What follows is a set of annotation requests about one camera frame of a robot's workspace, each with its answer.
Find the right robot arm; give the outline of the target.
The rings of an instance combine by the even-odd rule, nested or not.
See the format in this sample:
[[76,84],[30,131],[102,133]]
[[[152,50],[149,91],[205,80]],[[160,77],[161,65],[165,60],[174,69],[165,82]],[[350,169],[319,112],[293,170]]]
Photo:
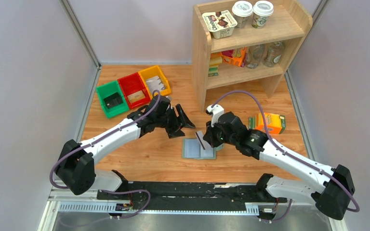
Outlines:
[[211,120],[206,123],[203,140],[212,148],[232,145],[245,156],[271,163],[299,178],[286,180],[263,174],[255,189],[259,200],[266,202],[272,197],[298,200],[315,205],[322,214],[335,220],[342,220],[350,210],[355,186],[347,167],[316,163],[269,138],[265,132],[248,129],[232,112],[208,108],[206,114]]

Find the green card holder wallet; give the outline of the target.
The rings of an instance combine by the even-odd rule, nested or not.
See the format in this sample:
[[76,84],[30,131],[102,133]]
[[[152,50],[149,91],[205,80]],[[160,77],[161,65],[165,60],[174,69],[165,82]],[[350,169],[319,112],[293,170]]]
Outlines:
[[183,139],[182,158],[196,160],[215,160],[216,153],[222,150],[224,145],[216,148],[203,149],[198,139]]

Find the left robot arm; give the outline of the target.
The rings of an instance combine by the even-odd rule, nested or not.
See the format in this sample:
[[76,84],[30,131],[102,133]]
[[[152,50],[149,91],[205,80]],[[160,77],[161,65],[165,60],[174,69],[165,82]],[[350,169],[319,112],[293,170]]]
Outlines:
[[156,128],[165,129],[170,139],[182,137],[183,128],[196,126],[187,117],[180,104],[157,94],[148,105],[141,106],[113,128],[91,139],[67,141],[58,161],[50,171],[50,182],[58,189],[69,189],[74,195],[88,190],[109,191],[115,199],[123,199],[128,186],[115,172],[95,170],[104,157],[126,143],[141,138]]

